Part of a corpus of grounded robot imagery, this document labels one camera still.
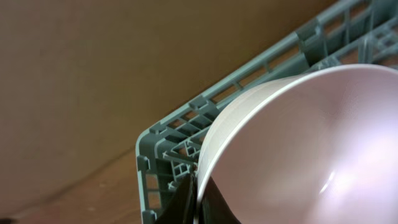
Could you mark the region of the white shallow bowl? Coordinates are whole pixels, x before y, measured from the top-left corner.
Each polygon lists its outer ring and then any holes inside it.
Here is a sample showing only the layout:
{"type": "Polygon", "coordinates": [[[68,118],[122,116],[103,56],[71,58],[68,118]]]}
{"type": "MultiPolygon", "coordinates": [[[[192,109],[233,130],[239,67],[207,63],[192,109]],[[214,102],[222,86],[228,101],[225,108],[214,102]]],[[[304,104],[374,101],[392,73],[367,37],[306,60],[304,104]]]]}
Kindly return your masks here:
{"type": "Polygon", "coordinates": [[[250,88],[205,136],[198,202],[211,182],[242,223],[396,223],[397,71],[341,65],[250,88]]]}

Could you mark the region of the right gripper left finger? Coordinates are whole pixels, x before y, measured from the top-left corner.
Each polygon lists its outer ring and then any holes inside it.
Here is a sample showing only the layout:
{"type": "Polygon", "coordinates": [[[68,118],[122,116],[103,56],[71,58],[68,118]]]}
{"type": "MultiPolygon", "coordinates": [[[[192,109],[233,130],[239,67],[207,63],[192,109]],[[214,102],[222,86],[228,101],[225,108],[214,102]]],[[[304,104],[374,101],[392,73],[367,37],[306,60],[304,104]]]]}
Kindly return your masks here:
{"type": "Polygon", "coordinates": [[[156,219],[155,224],[193,224],[196,203],[196,177],[188,174],[182,179],[169,205],[156,219]]]}

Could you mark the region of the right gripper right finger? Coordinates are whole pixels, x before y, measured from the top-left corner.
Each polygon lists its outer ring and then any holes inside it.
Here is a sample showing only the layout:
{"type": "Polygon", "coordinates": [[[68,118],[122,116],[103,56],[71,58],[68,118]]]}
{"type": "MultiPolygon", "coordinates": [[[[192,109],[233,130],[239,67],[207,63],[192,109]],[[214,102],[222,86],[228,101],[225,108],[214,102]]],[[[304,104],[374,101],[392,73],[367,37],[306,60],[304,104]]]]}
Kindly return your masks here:
{"type": "Polygon", "coordinates": [[[215,181],[210,178],[200,203],[199,224],[241,224],[230,210],[215,181]]]}

